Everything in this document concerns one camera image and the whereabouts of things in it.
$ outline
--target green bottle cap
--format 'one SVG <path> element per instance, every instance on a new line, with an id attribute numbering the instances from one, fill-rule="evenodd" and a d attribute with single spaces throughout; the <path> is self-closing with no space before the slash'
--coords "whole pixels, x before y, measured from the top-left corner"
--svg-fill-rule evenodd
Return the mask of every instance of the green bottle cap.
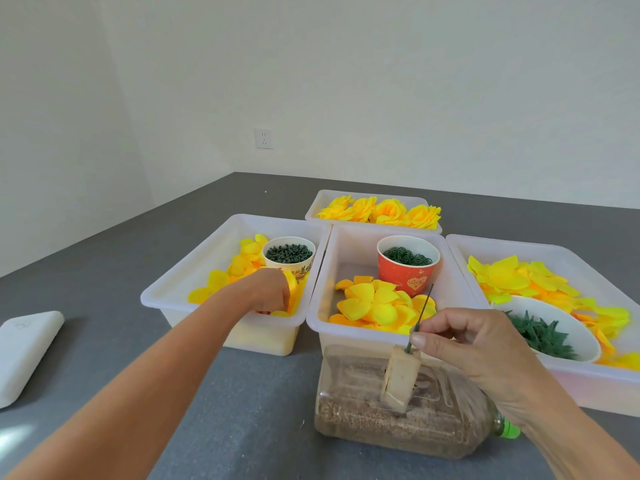
<path id="1" fill-rule="evenodd" d="M 507 438 L 508 440 L 514 440 L 520 435 L 520 428 L 511 424 L 507 419 L 504 420 L 504 429 L 502 430 L 501 438 Z"/>

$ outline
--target electrical outlet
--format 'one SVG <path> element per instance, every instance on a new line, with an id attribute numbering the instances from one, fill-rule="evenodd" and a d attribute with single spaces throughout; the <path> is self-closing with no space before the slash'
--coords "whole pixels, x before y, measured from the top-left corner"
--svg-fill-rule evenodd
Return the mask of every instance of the electrical outlet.
<path id="1" fill-rule="evenodd" d="M 254 129 L 255 131 L 255 147 L 273 149 L 273 139 L 271 138 L 271 130 Z"/>

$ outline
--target white plastic bin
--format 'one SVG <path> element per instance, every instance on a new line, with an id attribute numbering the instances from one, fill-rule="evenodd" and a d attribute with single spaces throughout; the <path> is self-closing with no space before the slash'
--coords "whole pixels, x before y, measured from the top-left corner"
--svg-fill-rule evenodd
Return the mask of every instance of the white plastic bin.
<path id="1" fill-rule="evenodd" d="M 449 306 L 478 308 L 443 236 L 399 227 L 334 226 L 307 313 L 307 323 L 320 334 L 323 351 L 327 345 L 340 344 L 390 353 L 393 345 L 406 345 L 409 341 L 407 335 L 399 333 L 327 322 L 331 315 L 338 313 L 336 303 L 344 299 L 344 292 L 334 290 L 335 284 L 343 279 L 352 280 L 358 274 L 377 278 L 376 245 L 383 237 L 395 234 L 420 237 L 440 251 L 440 263 L 429 280 L 429 283 L 434 283 L 432 297 L 439 310 Z"/>
<path id="2" fill-rule="evenodd" d="M 606 278 L 570 250 L 549 244 L 500 241 L 469 235 L 450 234 L 447 243 L 460 272 L 479 307 L 488 302 L 467 270 L 469 256 L 483 264 L 516 255 L 520 261 L 542 261 L 548 268 L 569 280 L 583 296 L 596 298 L 601 306 L 622 306 L 631 312 L 631 323 L 612 344 L 620 353 L 640 349 L 640 306 L 613 286 Z M 640 417 L 640 372 L 539 356 L 574 400 L 583 407 Z"/>
<path id="3" fill-rule="evenodd" d="M 293 235 L 316 246 L 316 257 L 298 311 L 291 317 L 249 313 L 231 331 L 225 347 L 273 355 L 288 355 L 293 349 L 300 324 L 304 322 L 331 226 L 325 223 L 236 214 L 231 216 L 196 249 L 144 290 L 144 306 L 159 308 L 173 327 L 198 306 L 187 301 L 191 290 L 201 288 L 214 269 L 226 269 L 240 252 L 239 242 L 261 233 L 269 239 Z"/>
<path id="4" fill-rule="evenodd" d="M 343 192 L 338 190 L 320 190 L 318 195 L 316 195 L 316 199 L 313 204 L 311 204 L 311 208 L 307 211 L 307 215 L 305 219 L 308 221 L 320 221 L 320 222 L 329 222 L 331 224 L 340 224 L 340 225 L 349 225 L 349 226 L 357 226 L 357 227 L 370 227 L 371 223 L 366 222 L 349 222 L 349 221 L 338 221 L 335 219 L 321 219 L 318 217 L 318 213 L 327 207 L 334 199 L 341 197 L 343 195 L 351 195 L 351 198 L 359 199 L 359 198 L 368 198 L 368 197 L 378 197 L 378 202 L 386 200 L 388 198 L 396 198 L 400 202 L 404 203 L 407 210 L 415 207 L 416 205 L 429 205 L 427 201 L 420 197 L 406 197 L 402 195 L 384 195 L 384 194 L 361 194 L 354 192 Z M 442 227 L 440 227 L 440 223 L 438 222 L 438 227 L 434 230 L 423 230 L 423 232 L 431 232 L 436 234 L 442 234 Z"/>

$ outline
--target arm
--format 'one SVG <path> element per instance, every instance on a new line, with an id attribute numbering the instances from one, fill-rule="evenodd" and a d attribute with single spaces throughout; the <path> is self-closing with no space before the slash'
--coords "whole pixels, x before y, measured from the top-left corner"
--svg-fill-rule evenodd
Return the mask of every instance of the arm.
<path id="1" fill-rule="evenodd" d="M 448 308 L 422 322 L 411 341 L 478 384 L 556 477 L 640 478 L 640 466 L 573 402 L 504 313 Z"/>
<path id="2" fill-rule="evenodd" d="M 234 325 L 286 309 L 287 281 L 263 269 L 215 293 L 36 448 L 6 480 L 144 479 Z"/>

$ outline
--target hand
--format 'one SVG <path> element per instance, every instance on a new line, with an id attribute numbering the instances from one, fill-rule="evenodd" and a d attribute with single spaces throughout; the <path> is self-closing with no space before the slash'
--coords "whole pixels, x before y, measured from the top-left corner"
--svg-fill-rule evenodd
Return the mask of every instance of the hand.
<path id="1" fill-rule="evenodd" d="M 251 310 L 275 312 L 289 306 L 289 284 L 284 273 L 275 268 L 261 268 L 228 286 L 248 300 Z"/>
<path id="2" fill-rule="evenodd" d="M 572 402 L 498 310 L 446 308 L 421 322 L 411 342 L 459 368 L 520 428 L 552 404 Z"/>

